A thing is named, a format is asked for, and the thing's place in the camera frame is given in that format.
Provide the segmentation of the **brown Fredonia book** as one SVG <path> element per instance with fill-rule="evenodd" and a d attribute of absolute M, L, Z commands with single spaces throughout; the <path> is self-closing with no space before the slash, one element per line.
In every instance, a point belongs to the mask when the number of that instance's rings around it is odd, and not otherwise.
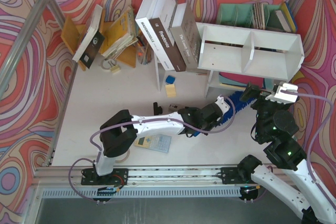
<path fill-rule="evenodd" d="M 186 64 L 170 32 L 176 8 L 175 0 L 157 0 L 150 24 L 154 27 L 163 49 L 165 50 L 170 62 L 176 72 L 186 70 Z"/>

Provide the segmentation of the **wooden coasters stack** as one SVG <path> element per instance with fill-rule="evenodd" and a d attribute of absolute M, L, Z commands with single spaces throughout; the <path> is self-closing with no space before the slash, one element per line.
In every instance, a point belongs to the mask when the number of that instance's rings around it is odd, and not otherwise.
<path fill-rule="evenodd" d="M 266 29 L 263 3 L 256 2 L 253 4 L 253 27 L 261 30 Z"/>

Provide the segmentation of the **magenta paper sheet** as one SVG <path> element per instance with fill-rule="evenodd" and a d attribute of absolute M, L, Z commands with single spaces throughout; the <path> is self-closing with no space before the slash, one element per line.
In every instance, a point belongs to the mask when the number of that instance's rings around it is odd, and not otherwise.
<path fill-rule="evenodd" d="M 218 78 L 220 83 L 232 86 L 245 87 L 250 82 L 251 84 L 257 85 L 260 88 L 265 87 L 264 79 L 260 77 L 220 72 Z"/>

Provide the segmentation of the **white Mademoiselle book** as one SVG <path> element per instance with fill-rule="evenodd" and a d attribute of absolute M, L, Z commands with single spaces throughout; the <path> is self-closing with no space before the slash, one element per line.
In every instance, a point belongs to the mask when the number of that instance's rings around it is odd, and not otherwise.
<path fill-rule="evenodd" d="M 154 31 L 154 27 L 150 24 L 150 19 L 153 15 L 156 3 L 157 0 L 142 0 L 135 17 L 135 21 L 163 68 L 165 70 L 174 70 L 173 64 L 170 62 L 157 34 Z"/>

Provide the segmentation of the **blue microfiber duster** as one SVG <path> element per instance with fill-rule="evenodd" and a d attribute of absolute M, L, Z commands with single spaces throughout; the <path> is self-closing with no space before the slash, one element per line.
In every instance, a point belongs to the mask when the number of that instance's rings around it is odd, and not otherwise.
<path fill-rule="evenodd" d="M 242 96 L 242 94 L 242 91 L 235 91 L 233 94 L 225 99 L 225 102 L 227 102 L 230 107 L 229 110 L 222 116 L 217 126 L 223 125 L 227 121 L 229 122 L 224 128 L 221 128 L 220 130 L 215 130 L 215 132 L 221 133 L 222 131 L 225 131 L 227 128 L 229 128 L 230 125 L 233 123 L 233 118 L 236 116 L 236 114 L 256 100 L 255 98 L 250 98 L 247 101 L 241 101 L 240 97 Z"/>

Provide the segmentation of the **yellow sticky note pad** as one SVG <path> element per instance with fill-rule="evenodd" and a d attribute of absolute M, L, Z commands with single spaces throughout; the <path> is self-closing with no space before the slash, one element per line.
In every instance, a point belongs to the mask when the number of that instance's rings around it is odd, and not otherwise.
<path fill-rule="evenodd" d="M 176 97 L 176 88 L 175 84 L 166 84 L 165 85 L 166 96 L 168 98 Z"/>

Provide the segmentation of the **blue yellow book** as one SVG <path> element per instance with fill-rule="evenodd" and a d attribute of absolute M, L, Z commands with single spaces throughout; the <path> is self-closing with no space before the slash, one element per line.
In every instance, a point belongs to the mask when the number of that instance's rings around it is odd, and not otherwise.
<path fill-rule="evenodd" d="M 279 5 L 279 8 L 275 10 L 275 13 L 279 17 L 280 21 L 286 21 L 287 27 L 290 28 L 292 33 L 296 33 L 298 31 L 298 26 L 295 21 L 294 15 L 291 12 L 291 9 L 286 2 L 282 2 Z"/>

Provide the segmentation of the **white wooden bookshelf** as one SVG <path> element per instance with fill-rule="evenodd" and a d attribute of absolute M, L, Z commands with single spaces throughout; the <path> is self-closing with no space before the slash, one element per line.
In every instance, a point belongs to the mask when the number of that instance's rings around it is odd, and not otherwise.
<path fill-rule="evenodd" d="M 202 38 L 198 67 L 208 71 L 205 94 L 223 87 L 220 72 L 288 82 L 305 58 L 298 34 L 207 23 L 197 27 Z"/>

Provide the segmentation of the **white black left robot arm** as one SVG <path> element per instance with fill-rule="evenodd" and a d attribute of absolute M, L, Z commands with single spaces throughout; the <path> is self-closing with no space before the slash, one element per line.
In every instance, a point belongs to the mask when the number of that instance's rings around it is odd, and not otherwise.
<path fill-rule="evenodd" d="M 208 134 L 228 111 L 229 105 L 220 99 L 201 109 L 186 107 L 166 115 L 138 116 L 121 110 L 99 128 L 101 147 L 94 165 L 96 173 L 98 176 L 111 174 L 116 158 L 126 153 L 138 138 Z"/>

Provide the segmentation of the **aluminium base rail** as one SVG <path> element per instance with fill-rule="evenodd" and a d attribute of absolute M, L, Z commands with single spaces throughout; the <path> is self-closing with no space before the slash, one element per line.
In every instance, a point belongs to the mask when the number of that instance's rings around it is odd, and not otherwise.
<path fill-rule="evenodd" d="M 262 187 L 290 203 L 307 202 L 317 195 L 317 176 L 307 169 L 269 170 L 259 165 L 247 175 L 236 166 L 116 166 L 98 176 L 88 167 L 42 167 L 32 184 L 45 198 L 83 198 L 105 203 L 117 198 L 240 197 L 255 199 Z"/>

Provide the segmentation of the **black white paperback book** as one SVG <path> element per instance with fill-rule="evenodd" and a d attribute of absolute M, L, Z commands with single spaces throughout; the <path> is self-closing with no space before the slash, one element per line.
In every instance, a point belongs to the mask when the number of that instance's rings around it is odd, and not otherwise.
<path fill-rule="evenodd" d="M 87 20 L 84 29 L 80 33 L 76 52 L 73 56 L 75 62 L 81 62 L 86 68 L 90 68 L 104 41 L 104 36 L 99 31 L 103 8 L 96 4 Z"/>

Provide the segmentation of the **clear pencil cup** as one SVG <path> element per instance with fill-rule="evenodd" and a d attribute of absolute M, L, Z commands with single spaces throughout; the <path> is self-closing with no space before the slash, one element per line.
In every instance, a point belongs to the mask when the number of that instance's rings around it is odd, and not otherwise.
<path fill-rule="evenodd" d="M 151 47 L 143 35 L 137 35 L 136 38 L 137 60 L 142 65 L 148 65 L 152 61 Z"/>

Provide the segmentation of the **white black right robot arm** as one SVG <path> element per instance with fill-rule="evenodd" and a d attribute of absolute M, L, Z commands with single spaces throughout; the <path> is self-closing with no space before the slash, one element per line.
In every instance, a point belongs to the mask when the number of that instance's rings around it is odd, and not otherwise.
<path fill-rule="evenodd" d="M 257 114 L 251 137 L 258 144 L 267 144 L 264 149 L 267 158 L 296 188 L 287 185 L 252 155 L 238 164 L 238 176 L 244 182 L 262 185 L 301 218 L 302 223 L 335 223 L 335 197 L 314 171 L 311 152 L 294 139 L 299 126 L 288 109 L 305 96 L 298 92 L 296 85 L 282 82 L 272 91 L 249 83 L 240 97 L 244 102 L 255 99 L 251 108 Z"/>

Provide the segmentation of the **white black stapler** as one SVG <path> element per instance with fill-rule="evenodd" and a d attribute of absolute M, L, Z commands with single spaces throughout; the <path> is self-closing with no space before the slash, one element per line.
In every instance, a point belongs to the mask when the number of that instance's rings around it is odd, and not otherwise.
<path fill-rule="evenodd" d="M 185 106 L 180 105 L 180 104 L 170 104 L 169 105 L 169 111 L 171 112 L 177 112 L 178 110 L 183 109 L 183 108 L 185 108 Z"/>

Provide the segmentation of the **beige Lonely Ones book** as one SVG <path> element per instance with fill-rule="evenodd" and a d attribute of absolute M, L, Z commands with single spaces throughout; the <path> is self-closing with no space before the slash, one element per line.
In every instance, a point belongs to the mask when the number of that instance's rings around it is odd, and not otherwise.
<path fill-rule="evenodd" d="M 186 64 L 186 68 L 196 71 L 202 39 L 191 5 L 188 2 L 177 4 L 170 32 Z"/>

